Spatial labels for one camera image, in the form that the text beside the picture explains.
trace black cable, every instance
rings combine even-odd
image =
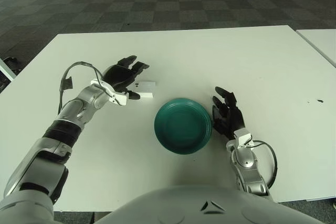
[[[63,99],[63,93],[64,93],[64,90],[65,90],[65,87],[64,87],[64,81],[67,79],[67,75],[68,75],[68,72],[70,71],[71,68],[75,67],[75,66],[78,66],[78,65],[82,65],[82,66],[85,66],[85,67],[89,67],[89,68],[92,68],[96,74],[96,77],[97,77],[97,80],[98,80],[98,83],[99,85],[102,87],[102,85],[100,84],[99,82],[99,78],[98,78],[98,74],[100,75],[100,77],[102,78],[103,75],[102,73],[96,68],[94,67],[92,64],[90,63],[87,63],[87,62],[84,62],[84,61],[77,61],[73,64],[71,64],[70,67],[67,68],[67,70],[65,70],[62,78],[61,78],[61,83],[60,83],[60,87],[59,87],[59,104],[58,104],[58,114],[60,113],[62,107],[63,107],[63,104],[62,104],[62,99]]]
[[[277,173],[278,173],[278,161],[277,161],[277,156],[275,155],[275,152],[272,148],[272,146],[270,146],[268,143],[263,142],[263,141],[259,141],[259,140],[254,140],[255,143],[260,143],[258,145],[254,145],[254,146],[246,146],[246,148],[255,148],[261,145],[266,145],[269,150],[272,152],[272,156],[273,156],[273,160],[274,160],[274,170],[273,170],[273,174],[272,174],[272,178],[270,179],[270,181],[267,183],[267,187],[268,189],[270,189],[272,187],[272,185],[274,184],[274,181],[277,177]]]
[[[250,138],[244,145],[247,145],[249,142],[252,141],[252,139],[253,139],[253,136],[252,136],[252,134],[251,134],[251,138]]]

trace gray carpet tile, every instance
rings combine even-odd
[[[59,33],[267,25],[336,28],[335,10],[336,0],[0,0],[0,57],[16,57],[24,67]],[[330,201],[287,205],[335,223]],[[63,212],[55,218],[89,223],[91,213]]]

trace robot finger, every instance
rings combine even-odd
[[[212,117],[214,122],[214,129],[221,135],[226,134],[228,132],[228,125],[226,124],[226,120],[222,118],[218,108],[216,108],[214,105],[212,106]]]
[[[225,89],[222,89],[220,87],[215,88],[216,92],[224,98],[225,104],[230,108],[235,108],[237,104],[237,100],[233,92],[228,92]]]
[[[132,71],[134,73],[134,76],[137,76],[138,74],[140,74],[144,69],[149,68],[149,65],[142,63],[140,61],[138,61],[137,63],[135,63],[132,67]]]
[[[126,93],[128,93],[128,99],[131,100],[139,100],[140,99],[140,95],[138,93],[135,93],[131,90],[127,90]]]
[[[216,107],[219,110],[219,113],[221,114],[222,117],[226,118],[227,117],[227,112],[228,112],[228,107],[226,104],[222,103],[217,97],[213,96],[212,100]]]
[[[130,64],[132,64],[136,60],[136,58],[137,57],[135,55],[128,56],[127,58],[119,60],[117,65],[128,68]]]

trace green bowl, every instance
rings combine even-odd
[[[190,99],[174,99],[163,105],[154,121],[155,135],[169,151],[197,152],[209,141],[212,123],[209,114]]]

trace robotic hand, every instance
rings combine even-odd
[[[129,69],[130,64],[134,63],[136,58],[133,55],[121,59],[116,65],[109,67],[104,72],[100,81],[93,79],[91,84],[104,87],[110,97],[109,100],[118,105],[126,105],[127,98],[132,100],[140,99],[140,95],[128,90],[127,86],[133,83],[136,76],[149,66],[138,61]]]
[[[225,135],[229,140],[234,139],[234,132],[245,128],[243,115],[236,106],[237,100],[233,93],[220,87],[216,87],[215,90],[224,98],[225,102],[222,103],[217,97],[213,96],[213,102],[215,104],[212,107],[214,128],[220,134]]]
[[[229,139],[226,148],[230,153],[230,164],[236,174],[238,189],[271,199],[269,188],[274,183],[277,172],[273,149],[265,142],[255,141],[270,147],[275,158],[275,172],[267,185],[258,171],[257,157],[252,152],[255,147],[254,141],[251,133],[245,128],[243,115],[236,105],[235,95],[220,87],[216,87],[215,90],[225,102],[222,103],[219,98],[213,96],[214,128]]]

